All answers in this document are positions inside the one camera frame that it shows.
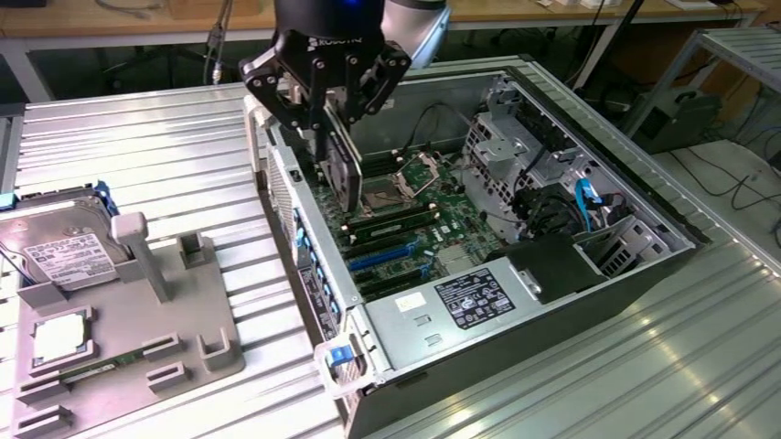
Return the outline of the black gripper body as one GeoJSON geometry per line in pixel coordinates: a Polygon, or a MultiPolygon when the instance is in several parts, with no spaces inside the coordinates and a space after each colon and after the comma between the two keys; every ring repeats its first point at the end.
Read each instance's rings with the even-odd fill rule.
{"type": "Polygon", "coordinates": [[[366,98],[389,95],[382,1],[275,1],[271,72],[307,89],[343,86],[366,98]]]}

